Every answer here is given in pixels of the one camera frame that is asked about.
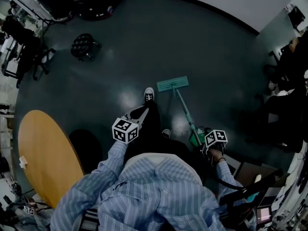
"chair wheel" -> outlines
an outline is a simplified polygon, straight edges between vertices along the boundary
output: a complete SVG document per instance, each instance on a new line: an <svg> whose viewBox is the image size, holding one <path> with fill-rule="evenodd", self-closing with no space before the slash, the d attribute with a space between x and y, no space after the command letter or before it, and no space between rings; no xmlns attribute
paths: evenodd
<svg viewBox="0 0 308 231"><path fill-rule="evenodd" d="M21 79L19 79L19 80L17 81L17 83L16 83L16 88L17 88L17 89L19 89L20 83L21 83Z"/></svg>

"office chair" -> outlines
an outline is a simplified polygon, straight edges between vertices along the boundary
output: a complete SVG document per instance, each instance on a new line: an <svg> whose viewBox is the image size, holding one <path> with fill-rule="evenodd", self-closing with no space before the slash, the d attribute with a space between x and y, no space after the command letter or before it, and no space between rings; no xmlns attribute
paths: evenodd
<svg viewBox="0 0 308 231"><path fill-rule="evenodd" d="M16 72L16 76L12 76L10 75L11 77L14 77L16 79L18 79L17 81L17 84L16 84L16 87L19 88L20 87L20 83L24 77L24 74L26 72L28 72L31 67L34 65L34 72L33 72L33 79L34 80L37 80L38 78L35 76L37 70L38 70L38 66L41 66L41 68L43 69L44 73L47 75L49 73L49 71L45 68L42 60L44 57L47 57L47 60L48 59L48 56L49 56L49 53L52 52L52 53L55 53L56 50L53 49L53 48L50 48L50 49L47 49L46 51L44 51L44 45L41 45L41 46L38 46L38 49L35 49L32 48L30 50L33 50L33 51L37 51L37 53L33 54L33 56L28 56L28 54L32 54L32 53L29 53L29 49L27 49L27 46L24 46L22 45L22 49L20 50L19 54L17 55L17 58L16 60L20 60L19 61L19 64L18 64L18 68L17 68L17 72Z"/></svg>

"wrist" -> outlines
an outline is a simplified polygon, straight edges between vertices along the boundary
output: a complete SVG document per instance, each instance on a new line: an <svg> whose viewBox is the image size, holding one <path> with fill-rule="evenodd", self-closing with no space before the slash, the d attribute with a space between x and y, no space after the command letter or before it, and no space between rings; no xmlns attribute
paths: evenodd
<svg viewBox="0 0 308 231"><path fill-rule="evenodd" d="M217 158L217 160L215 160L217 164L219 164L220 162L226 161L226 159L224 157L220 157Z"/></svg>

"sneaker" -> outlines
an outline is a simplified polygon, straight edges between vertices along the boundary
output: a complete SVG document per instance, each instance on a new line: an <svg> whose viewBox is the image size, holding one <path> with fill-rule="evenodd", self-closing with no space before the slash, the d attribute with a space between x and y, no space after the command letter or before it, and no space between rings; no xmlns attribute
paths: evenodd
<svg viewBox="0 0 308 231"><path fill-rule="evenodd" d="M164 131L162 131L162 134L165 138L170 139L171 131L169 129L165 129Z"/></svg>
<svg viewBox="0 0 308 231"><path fill-rule="evenodd" d="M154 101L154 90L152 87L148 87L147 89L145 89L144 91L144 101Z"/></svg>

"white paper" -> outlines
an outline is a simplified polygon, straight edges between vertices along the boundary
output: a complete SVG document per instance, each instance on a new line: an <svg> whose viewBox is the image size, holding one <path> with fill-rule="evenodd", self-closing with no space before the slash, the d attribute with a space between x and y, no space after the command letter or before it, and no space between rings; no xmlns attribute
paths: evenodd
<svg viewBox="0 0 308 231"><path fill-rule="evenodd" d="M26 160L26 158L25 158L25 156L21 156L20 158L19 158L19 161L22 163L22 164L24 164L24 165L26 165L28 162L27 162L27 160Z"/></svg>
<svg viewBox="0 0 308 231"><path fill-rule="evenodd" d="M26 168L26 165L23 164L23 163L20 163L19 166L20 166L20 168L24 168L24 169Z"/></svg>

